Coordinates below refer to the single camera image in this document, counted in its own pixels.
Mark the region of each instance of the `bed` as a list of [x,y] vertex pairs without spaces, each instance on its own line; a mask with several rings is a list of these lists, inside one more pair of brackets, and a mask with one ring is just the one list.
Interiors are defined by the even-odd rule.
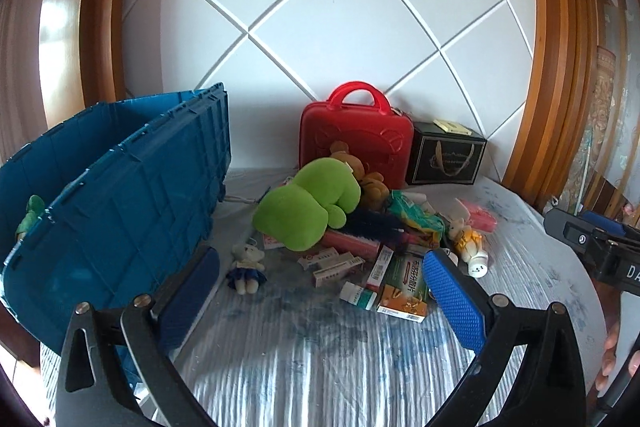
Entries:
[[[259,197],[289,171],[231,171],[227,194]],[[593,285],[574,253],[545,235],[542,217],[487,178],[471,186],[417,190],[435,207],[453,197],[485,206],[498,226],[486,238],[489,273],[479,282],[516,305],[546,309],[563,302],[574,325],[586,390],[600,367],[606,336]],[[223,203],[214,214],[210,244],[222,258],[251,234],[251,206]],[[422,324],[366,312],[340,301],[340,282],[316,289],[297,255],[269,251],[268,283],[238,296],[220,280],[174,365],[196,399],[223,427],[422,426],[442,405],[473,359],[434,303]],[[365,274],[354,275],[354,282]],[[494,418],[516,376],[524,348],[516,348],[484,414]],[[42,374],[52,410],[57,356],[43,351]],[[156,421],[162,418],[156,413]]]

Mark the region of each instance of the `black gift box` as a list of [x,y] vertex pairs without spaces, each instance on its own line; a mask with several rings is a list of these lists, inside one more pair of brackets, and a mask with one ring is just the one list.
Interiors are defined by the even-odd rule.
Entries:
[[485,147],[486,140],[474,131],[464,136],[444,132],[434,123],[414,122],[406,182],[470,185],[476,181]]

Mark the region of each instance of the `red suitcase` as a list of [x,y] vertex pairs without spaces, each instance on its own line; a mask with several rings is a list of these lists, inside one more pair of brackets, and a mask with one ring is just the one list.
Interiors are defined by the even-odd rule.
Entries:
[[[344,103],[356,90],[373,95],[374,105]],[[405,114],[391,108],[385,95],[365,82],[338,86],[326,102],[312,102],[300,119],[300,167],[330,156],[340,140],[362,161],[366,172],[380,172],[389,188],[402,188],[409,163],[414,126]]]

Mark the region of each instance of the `person's hand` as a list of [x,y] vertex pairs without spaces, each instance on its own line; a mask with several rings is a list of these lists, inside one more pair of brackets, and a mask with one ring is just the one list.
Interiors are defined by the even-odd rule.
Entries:
[[[611,371],[616,367],[616,346],[618,345],[618,337],[620,336],[620,323],[615,323],[609,334],[607,335],[607,339],[604,342],[604,355],[602,356],[602,367],[600,368],[600,372],[596,377],[595,386],[598,391],[601,391],[607,385],[609,381],[609,375]],[[629,362],[629,367],[627,368],[629,374],[631,376],[635,375],[638,370],[638,366],[640,365],[640,351],[636,351],[634,355],[631,357]]]

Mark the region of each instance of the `blue rubber pad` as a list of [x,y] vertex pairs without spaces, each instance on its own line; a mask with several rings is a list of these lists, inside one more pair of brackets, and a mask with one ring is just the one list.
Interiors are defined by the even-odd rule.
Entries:
[[175,293],[158,317],[158,346],[168,354],[180,347],[220,273],[220,256],[214,248],[207,253]]
[[422,263],[422,276],[462,347],[480,353],[486,342],[485,317],[456,280],[464,277],[458,267],[445,254],[430,251]]
[[608,217],[601,216],[600,214],[596,214],[591,210],[585,210],[580,214],[582,219],[591,223],[595,227],[599,229],[603,229],[605,232],[612,233],[614,235],[619,235],[621,237],[625,237],[625,229],[623,228],[622,223],[614,221],[613,219],[609,219]]

